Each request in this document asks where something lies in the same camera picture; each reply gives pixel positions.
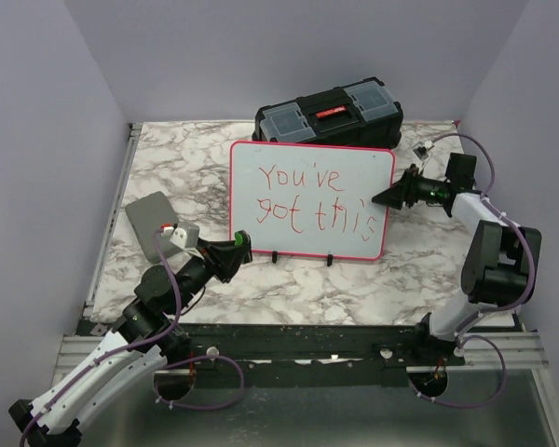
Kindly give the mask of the pink framed whiteboard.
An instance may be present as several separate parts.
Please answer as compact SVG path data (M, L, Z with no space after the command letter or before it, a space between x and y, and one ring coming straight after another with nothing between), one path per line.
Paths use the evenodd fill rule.
M229 149L229 232L258 253L375 261L389 212L372 198L392 184L389 149L234 142Z

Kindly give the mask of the green bone-shaped eraser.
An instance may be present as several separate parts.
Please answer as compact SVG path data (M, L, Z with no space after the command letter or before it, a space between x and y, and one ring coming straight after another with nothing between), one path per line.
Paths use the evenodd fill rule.
M244 230L239 230L234 234L234 245L237 247L250 247L251 238Z

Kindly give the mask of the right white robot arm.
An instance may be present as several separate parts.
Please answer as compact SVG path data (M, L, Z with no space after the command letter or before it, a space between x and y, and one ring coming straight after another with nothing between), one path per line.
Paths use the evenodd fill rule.
M534 293L541 233L519 225L496 209L487 195L474 188L476 157L453 154L445 179L423 176L413 164L372 202L391 210L418 202L442 208L473 233L462 266L460 291L447 304L428 313L416 325L420 335L410 342L412 358L429 365L443 354L443 344L460 345L461 336L483 318L516 309Z

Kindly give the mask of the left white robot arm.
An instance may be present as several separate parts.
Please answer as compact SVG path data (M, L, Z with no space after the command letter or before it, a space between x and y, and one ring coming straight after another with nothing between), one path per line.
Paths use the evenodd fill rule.
M21 446L76 446L101 407L143 376L188 360L190 338L181 317L215 278L230 282L252 261L245 231L227 241L200 238L195 225L164 224L153 234L159 263L135 288L134 300L102 341L57 385L8 410Z

